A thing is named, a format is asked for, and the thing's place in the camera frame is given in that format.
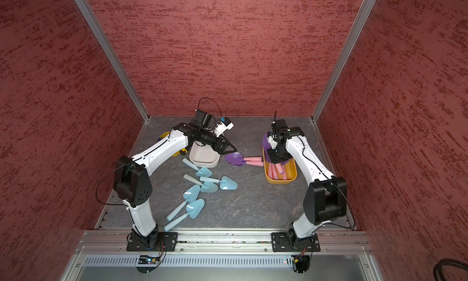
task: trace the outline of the white robotic arm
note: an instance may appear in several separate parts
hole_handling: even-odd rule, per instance
[[[285,120],[275,120],[268,141],[272,146],[268,150],[272,163],[294,158],[308,186],[303,203],[304,213],[292,224],[292,238],[308,238],[332,219],[346,214],[345,180],[335,177],[325,167],[299,127],[289,128]]]
[[[206,144],[219,154],[228,154],[237,149],[222,135],[234,125],[228,118],[221,118],[214,129],[208,128],[212,116],[202,110],[196,110],[194,119],[189,124],[174,126],[169,135],[145,151],[128,158],[122,156],[117,162],[114,190],[127,206],[133,221],[131,239],[137,239],[141,245],[154,248],[157,240],[157,224],[151,213],[149,197],[153,187],[149,177],[175,152],[189,149],[194,141]]]
[[[171,130],[169,135],[162,138],[161,141],[132,156],[132,161],[144,167],[148,176],[151,176],[172,154],[184,149],[188,144],[189,139],[183,132]],[[132,218],[133,229],[144,237],[148,236],[156,228],[156,222],[149,206],[149,197],[143,204],[135,207],[132,207],[132,204],[125,199],[122,201],[127,205],[127,210]]]

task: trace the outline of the red textured wall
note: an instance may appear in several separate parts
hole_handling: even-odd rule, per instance
[[[150,114],[310,116],[362,0],[88,0]]]
[[[73,0],[0,0],[0,40],[0,276],[54,281],[142,119]]]
[[[467,1],[377,0],[319,119],[386,281],[468,262]]]

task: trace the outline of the yellow plate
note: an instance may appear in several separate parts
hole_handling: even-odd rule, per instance
[[[297,177],[296,161],[293,158],[284,165],[284,169],[286,170],[286,174],[288,175],[287,180],[270,179],[268,177],[268,162],[266,162],[265,160],[265,151],[263,151],[263,169],[265,169],[266,180],[271,184],[289,184],[291,181],[295,180]]]

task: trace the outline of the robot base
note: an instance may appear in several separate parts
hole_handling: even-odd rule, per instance
[[[153,251],[148,248],[155,248],[158,251],[158,242],[162,240],[165,251],[174,251],[177,244],[177,232],[151,232],[147,237],[143,237],[132,229],[128,237],[127,251]]]
[[[272,246],[274,252],[302,252],[304,248],[306,251],[320,251],[320,244],[315,233],[307,238],[297,238],[293,229],[289,229],[287,232],[273,232]]]

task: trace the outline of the pink handle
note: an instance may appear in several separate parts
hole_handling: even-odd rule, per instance
[[[272,170],[273,170],[273,179],[278,180],[279,176],[278,173],[276,172],[276,168],[272,165]]]
[[[273,179],[273,164],[271,162],[268,163],[268,177]]]
[[[244,161],[262,161],[261,157],[244,157]]]
[[[255,165],[255,166],[263,166],[263,162],[260,162],[260,161],[245,161],[245,164]]]
[[[278,171],[278,174],[283,174],[284,173],[284,169],[283,169],[283,166],[281,165],[281,163],[276,163],[275,167],[276,167],[276,170]]]

